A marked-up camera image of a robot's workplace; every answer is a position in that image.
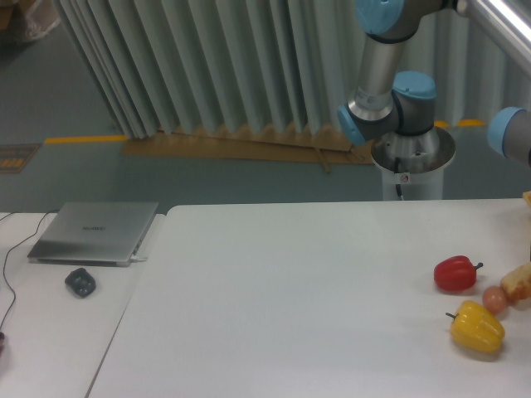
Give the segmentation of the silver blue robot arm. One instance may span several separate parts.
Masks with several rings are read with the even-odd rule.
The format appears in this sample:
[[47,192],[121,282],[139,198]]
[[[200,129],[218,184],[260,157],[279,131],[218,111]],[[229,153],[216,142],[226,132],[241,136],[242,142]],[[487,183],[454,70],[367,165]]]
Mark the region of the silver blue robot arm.
[[397,69],[422,18],[446,9],[476,23],[524,73],[530,72],[530,12],[518,4],[359,1],[356,17],[366,41],[358,87],[337,115],[348,140],[371,142],[373,161],[396,174],[439,170],[455,156],[453,138],[435,126],[434,80]]

